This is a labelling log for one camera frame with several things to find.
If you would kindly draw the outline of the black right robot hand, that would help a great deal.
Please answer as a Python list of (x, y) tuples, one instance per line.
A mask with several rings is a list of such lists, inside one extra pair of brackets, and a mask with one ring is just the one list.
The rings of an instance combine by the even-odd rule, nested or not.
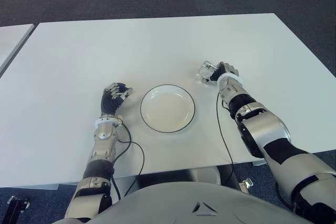
[(204, 61), (201, 65), (198, 74), (201, 77), (203, 83), (217, 82), (221, 75), (231, 73), (235, 76), (239, 76), (239, 71), (232, 65), (224, 62), (219, 62), (214, 65), (209, 61)]

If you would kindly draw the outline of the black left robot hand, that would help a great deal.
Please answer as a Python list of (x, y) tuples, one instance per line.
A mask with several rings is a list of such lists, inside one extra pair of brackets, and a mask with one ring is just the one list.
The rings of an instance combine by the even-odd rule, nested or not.
[(103, 90), (101, 98), (101, 116), (115, 115), (117, 109), (131, 94), (132, 88), (128, 88), (124, 83), (114, 82)]

